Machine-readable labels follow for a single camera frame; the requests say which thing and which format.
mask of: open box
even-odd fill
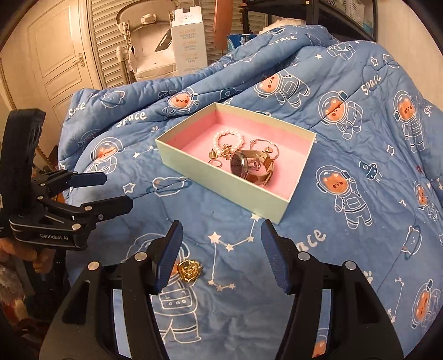
[[[256,185],[231,173],[230,161],[218,157],[222,166],[209,164],[214,135],[229,130],[244,138],[243,149],[250,141],[267,139],[280,150],[274,172],[266,186]],[[278,224],[299,182],[316,134],[270,116],[213,103],[192,114],[156,139],[163,163],[220,196]],[[234,135],[222,136],[220,145],[235,144]],[[263,151],[267,142],[257,142],[253,149]],[[277,154],[275,147],[269,155]]]

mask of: human hand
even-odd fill
[[[24,261],[32,261],[36,273],[47,274],[52,268],[55,250],[43,249],[37,252],[25,243],[8,238],[0,239],[0,262],[7,262],[11,255]]]

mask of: pearl bracelet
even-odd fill
[[[222,136],[229,135],[229,134],[237,136],[237,139],[238,139],[237,143],[234,146],[233,145],[224,144],[220,148],[220,146],[218,144],[218,140]],[[213,147],[215,153],[217,154],[217,156],[226,156],[226,155],[230,155],[230,154],[236,152],[237,150],[240,150],[242,148],[242,146],[243,146],[243,142],[244,142],[243,141],[243,136],[238,131],[226,129],[226,130],[224,130],[224,131],[222,131],[220,133],[216,133],[215,134],[214,141],[212,143],[212,147]]]

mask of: blue blanket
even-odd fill
[[[272,275],[263,219],[167,168],[155,147],[213,102],[318,134],[276,229],[320,261],[354,260],[409,353],[443,300],[443,113],[384,48],[340,43],[321,26],[273,29],[195,74],[73,96],[60,167],[103,171],[108,181],[66,191],[67,202],[127,194],[134,209],[98,224],[87,251],[67,255],[70,280],[89,261],[118,263],[146,249],[178,219],[179,260],[204,271],[192,285],[172,275],[152,298],[171,359],[274,358],[293,299]],[[121,302],[115,310],[119,349],[129,355]],[[319,352],[327,327],[325,311]]]

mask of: door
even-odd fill
[[[38,91],[46,105],[45,124],[59,127],[59,134],[72,94],[93,87],[82,44],[78,1],[63,0],[43,13],[27,14],[33,19],[26,35]]]

